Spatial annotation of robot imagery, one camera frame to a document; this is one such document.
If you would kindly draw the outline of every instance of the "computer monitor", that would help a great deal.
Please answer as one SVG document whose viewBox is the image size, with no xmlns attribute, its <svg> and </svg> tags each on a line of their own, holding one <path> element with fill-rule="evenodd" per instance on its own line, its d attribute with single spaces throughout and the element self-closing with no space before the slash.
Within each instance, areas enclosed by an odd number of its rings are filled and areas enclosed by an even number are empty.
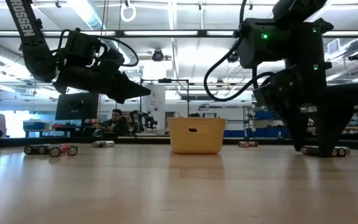
<svg viewBox="0 0 358 224">
<path fill-rule="evenodd" d="M 95 119 L 98 117 L 99 94 L 75 93 L 60 95 L 55 120 Z"/>
</svg>

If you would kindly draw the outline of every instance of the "white ring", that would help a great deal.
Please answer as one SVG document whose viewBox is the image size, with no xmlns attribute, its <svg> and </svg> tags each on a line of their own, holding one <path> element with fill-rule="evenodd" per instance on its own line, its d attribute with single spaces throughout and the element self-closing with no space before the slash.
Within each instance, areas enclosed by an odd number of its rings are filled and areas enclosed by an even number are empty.
<svg viewBox="0 0 358 224">
<path fill-rule="evenodd" d="M 124 15 L 125 9 L 132 9 L 132 15 L 131 15 L 130 18 L 125 17 L 125 15 Z M 122 19 L 122 21 L 124 21 L 124 22 L 133 21 L 135 19 L 135 16 L 136 16 L 136 8 L 134 6 L 128 6 L 128 7 L 121 8 L 121 19 Z"/>
</svg>

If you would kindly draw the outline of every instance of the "man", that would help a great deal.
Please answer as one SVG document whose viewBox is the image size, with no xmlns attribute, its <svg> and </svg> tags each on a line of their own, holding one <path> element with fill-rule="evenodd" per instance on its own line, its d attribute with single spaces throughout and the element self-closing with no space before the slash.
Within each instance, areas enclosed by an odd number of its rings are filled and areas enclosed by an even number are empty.
<svg viewBox="0 0 358 224">
<path fill-rule="evenodd" d="M 112 111 L 111 119 L 107 122 L 104 131 L 114 132 L 117 136 L 125 136 L 129 134 L 127 119 L 122 116 L 122 111 L 120 109 L 114 109 Z"/>
</svg>

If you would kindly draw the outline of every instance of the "yellow basket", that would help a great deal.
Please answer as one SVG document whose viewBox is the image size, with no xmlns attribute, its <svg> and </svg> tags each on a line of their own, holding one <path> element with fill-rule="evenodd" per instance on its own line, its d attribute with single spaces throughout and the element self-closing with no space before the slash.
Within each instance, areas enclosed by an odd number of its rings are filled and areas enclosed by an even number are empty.
<svg viewBox="0 0 358 224">
<path fill-rule="evenodd" d="M 168 118 L 171 147 L 179 154 L 216 154 L 226 121 L 221 118 Z"/>
</svg>

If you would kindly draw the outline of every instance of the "metal frame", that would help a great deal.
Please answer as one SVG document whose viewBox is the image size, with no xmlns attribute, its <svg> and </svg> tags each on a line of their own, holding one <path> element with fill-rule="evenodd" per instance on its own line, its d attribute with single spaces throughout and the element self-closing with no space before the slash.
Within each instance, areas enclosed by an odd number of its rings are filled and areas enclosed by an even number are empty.
<svg viewBox="0 0 358 224">
<path fill-rule="evenodd" d="M 115 38 L 233 38 L 236 30 L 104 30 L 106 37 Z M 61 30 L 43 30 L 45 38 L 60 38 Z M 100 35 L 100 30 L 83 30 L 90 35 Z M 0 37 L 18 38 L 16 30 L 0 30 Z M 332 30 L 323 34 L 324 38 L 358 38 L 358 30 Z"/>
<path fill-rule="evenodd" d="M 189 117 L 189 114 L 190 114 L 190 94 L 189 94 L 189 87 L 190 87 L 190 82 L 189 80 L 172 80 L 172 79 L 167 79 L 170 81 L 170 83 L 164 83 L 164 82 L 161 82 L 161 80 L 144 80 L 143 78 L 140 79 L 140 85 L 143 86 L 143 82 L 158 82 L 158 83 L 161 83 L 161 84 L 164 84 L 164 85 L 167 85 L 167 84 L 172 84 L 172 82 L 177 82 L 178 85 L 181 85 L 179 82 L 186 82 L 187 84 L 187 117 Z M 140 97 L 140 108 L 139 108 L 139 111 L 142 111 L 142 102 L 143 102 L 143 97 Z"/>
</svg>

